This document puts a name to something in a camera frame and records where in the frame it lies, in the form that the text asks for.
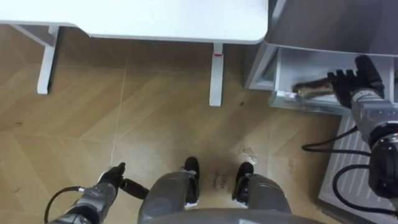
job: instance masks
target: open drawer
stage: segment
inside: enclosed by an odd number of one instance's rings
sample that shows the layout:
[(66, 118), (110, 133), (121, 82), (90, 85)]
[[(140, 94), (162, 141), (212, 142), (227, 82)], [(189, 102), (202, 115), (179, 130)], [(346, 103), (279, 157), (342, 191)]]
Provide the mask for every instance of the open drawer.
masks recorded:
[[(319, 96), (311, 100), (298, 99), (296, 94), (292, 93), (292, 86), (325, 78), (328, 72), (336, 72), (337, 69), (356, 70), (356, 56), (358, 55), (279, 48), (264, 73), (274, 74), (274, 89), (269, 104), (293, 110), (349, 114), (349, 110), (343, 108), (334, 95)], [(371, 58), (386, 86), (386, 98), (394, 99), (394, 58)]]

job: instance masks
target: white table leg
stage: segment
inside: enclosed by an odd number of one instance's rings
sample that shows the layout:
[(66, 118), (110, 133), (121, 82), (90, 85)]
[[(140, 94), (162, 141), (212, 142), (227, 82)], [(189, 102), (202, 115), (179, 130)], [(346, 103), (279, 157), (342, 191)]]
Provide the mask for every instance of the white table leg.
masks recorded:
[(55, 48), (57, 46), (59, 27), (50, 26), (48, 31), (44, 31), (37, 26), (12, 26), (44, 46), (43, 61), (40, 68), (39, 81), (37, 83), (37, 93), (48, 94), (51, 69), (54, 61)]
[(213, 60), (211, 62), (210, 106), (221, 106), (223, 92), (224, 53), (223, 44), (213, 44)]

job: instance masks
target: gray robot leg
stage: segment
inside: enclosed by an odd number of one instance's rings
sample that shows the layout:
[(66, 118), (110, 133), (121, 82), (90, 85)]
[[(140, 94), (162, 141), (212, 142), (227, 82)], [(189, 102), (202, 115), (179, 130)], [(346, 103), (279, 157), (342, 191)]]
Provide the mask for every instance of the gray robot leg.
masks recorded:
[(198, 163), (193, 157), (185, 161), (185, 170), (163, 175), (143, 201), (138, 214), (138, 223), (181, 212), (186, 205), (197, 203), (198, 179)]
[(264, 209), (291, 213), (283, 190), (274, 181), (254, 174), (253, 165), (244, 162), (236, 176), (233, 200), (248, 209)]

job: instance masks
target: black shoe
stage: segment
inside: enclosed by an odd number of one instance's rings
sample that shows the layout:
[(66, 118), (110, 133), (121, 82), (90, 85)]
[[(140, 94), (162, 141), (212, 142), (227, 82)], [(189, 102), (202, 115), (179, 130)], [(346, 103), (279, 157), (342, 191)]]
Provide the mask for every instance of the black shoe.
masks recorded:
[(199, 173), (199, 162), (198, 159), (196, 159), (195, 157), (189, 157), (187, 160), (185, 160), (185, 165), (184, 165), (184, 169), (186, 171), (195, 171), (195, 180), (199, 180), (200, 177), (200, 173)]
[(199, 162), (198, 159), (195, 157), (189, 157), (185, 161), (184, 169), (186, 171), (195, 171), (196, 174), (194, 175), (194, 178), (191, 178), (189, 180), (189, 188), (188, 188), (188, 194), (187, 198), (185, 199), (186, 204), (196, 204), (199, 199)]
[(244, 205), (248, 204), (249, 176), (254, 173), (254, 167), (250, 162), (244, 162), (236, 174), (235, 189), (232, 200), (237, 200)]

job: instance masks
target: black wire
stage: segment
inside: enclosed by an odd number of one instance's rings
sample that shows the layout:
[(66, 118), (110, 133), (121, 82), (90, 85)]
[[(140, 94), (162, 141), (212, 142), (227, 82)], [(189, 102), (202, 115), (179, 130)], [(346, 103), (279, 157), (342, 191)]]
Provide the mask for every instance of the black wire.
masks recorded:
[(340, 134), (339, 136), (336, 136), (334, 138), (331, 138), (329, 140), (323, 141), (323, 142), (318, 142), (318, 143), (314, 143), (314, 144), (305, 144), (303, 145), (301, 148), (304, 151), (307, 152), (322, 152), (322, 153), (340, 153), (340, 154), (356, 154), (356, 155), (362, 155), (362, 156), (370, 156), (370, 152), (363, 152), (363, 151), (357, 151), (357, 150), (349, 150), (349, 149), (314, 149), (312, 147), (316, 147), (316, 146), (322, 146), (324, 144), (328, 144), (331, 142), (335, 142), (339, 139), (342, 139), (346, 136), (349, 136), (350, 134), (353, 134), (354, 132), (356, 132), (358, 130), (358, 127), (355, 126), (353, 128), (351, 128), (350, 130), (348, 130), (347, 132)]
[[(361, 155), (361, 156), (371, 156), (370, 152), (363, 152), (363, 151), (356, 151), (356, 150), (350, 150), (350, 149), (314, 149), (313, 147), (316, 146), (321, 146), (324, 144), (328, 144), (331, 142), (335, 142), (339, 139), (342, 139), (350, 134), (353, 134), (354, 132), (358, 131), (358, 127), (355, 126), (353, 128), (351, 128), (350, 130), (346, 131), (343, 134), (340, 134), (334, 138), (331, 138), (329, 140), (323, 141), (323, 142), (318, 142), (318, 143), (314, 143), (314, 144), (305, 144), (302, 146), (302, 149), (304, 151), (307, 152), (320, 152), (320, 153), (330, 153), (330, 154), (356, 154), (356, 155)], [(369, 169), (369, 165), (364, 165), (364, 164), (356, 164), (356, 165), (350, 165), (350, 166), (346, 166), (344, 168), (342, 168), (341, 170), (339, 170), (336, 175), (333, 178), (333, 182), (332, 182), (332, 189), (333, 189), (333, 193), (336, 195), (337, 199), (340, 200), (340, 202), (342, 202), (343, 204), (345, 204), (346, 206), (353, 208), (355, 210), (359, 210), (362, 212), (372, 212), (372, 213), (381, 213), (381, 214), (386, 214), (386, 215), (394, 215), (394, 216), (398, 216), (398, 212), (394, 211), (394, 210), (387, 210), (387, 209), (383, 209), (383, 208), (371, 208), (371, 207), (363, 207), (360, 205), (355, 205), (349, 201), (347, 201), (338, 191), (338, 187), (337, 187), (337, 183), (339, 178), (345, 173), (348, 172), (349, 170), (353, 170), (353, 169)]]
[(332, 189), (333, 189), (333, 193), (335, 193), (336, 197), (338, 198), (338, 200), (340, 200), (340, 202), (343, 202), (343, 204), (345, 204), (346, 206), (353, 208), (355, 210), (358, 211), (362, 211), (362, 212), (373, 212), (373, 213), (381, 213), (381, 214), (386, 214), (386, 215), (394, 215), (397, 216), (398, 212), (394, 211), (394, 210), (388, 210), (388, 209), (383, 209), (383, 208), (371, 208), (371, 207), (364, 207), (364, 206), (360, 206), (360, 205), (355, 205), (349, 201), (347, 201), (338, 191), (337, 188), (337, 184), (338, 184), (338, 180), (339, 178), (345, 173), (348, 172), (349, 170), (354, 170), (354, 169), (369, 169), (369, 165), (365, 165), (365, 164), (355, 164), (355, 165), (350, 165), (350, 166), (346, 166), (344, 168), (342, 168), (341, 170), (339, 170), (335, 177), (333, 178), (333, 182), (332, 182)]
[(45, 212), (44, 212), (44, 223), (48, 223), (49, 222), (49, 213), (50, 213), (50, 208), (51, 208), (51, 204), (54, 202), (54, 200), (62, 193), (65, 192), (71, 192), (71, 191), (79, 191), (81, 187), (80, 186), (75, 186), (75, 187), (65, 187), (64, 189), (58, 191), (57, 193), (55, 193), (55, 195), (50, 199), (49, 203), (47, 204), (46, 208), (45, 208)]

